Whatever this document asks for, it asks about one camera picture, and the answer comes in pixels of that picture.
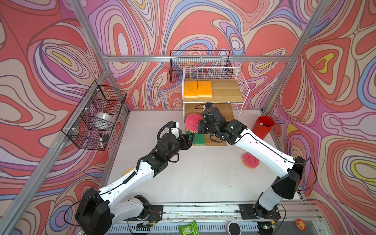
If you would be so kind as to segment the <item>yellow green sponge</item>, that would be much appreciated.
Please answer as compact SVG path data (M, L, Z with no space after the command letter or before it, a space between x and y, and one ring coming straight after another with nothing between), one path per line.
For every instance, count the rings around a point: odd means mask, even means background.
M195 135L194 135L194 145L195 146L205 146L205 135L195 133Z
M195 146L195 133L190 132L190 131L186 131L185 134L188 136L188 139L189 139L190 143L192 144L192 146Z

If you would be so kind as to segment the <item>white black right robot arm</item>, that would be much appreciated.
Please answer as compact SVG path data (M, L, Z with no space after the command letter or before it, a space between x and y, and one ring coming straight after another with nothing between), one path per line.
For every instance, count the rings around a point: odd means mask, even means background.
M294 198L305 171L305 159L294 158L277 150L237 119L227 121L211 103L204 105L201 116L203 119L198 123L199 134L209 134L245 150L276 174L275 181L253 205L255 217L266 219L282 200Z

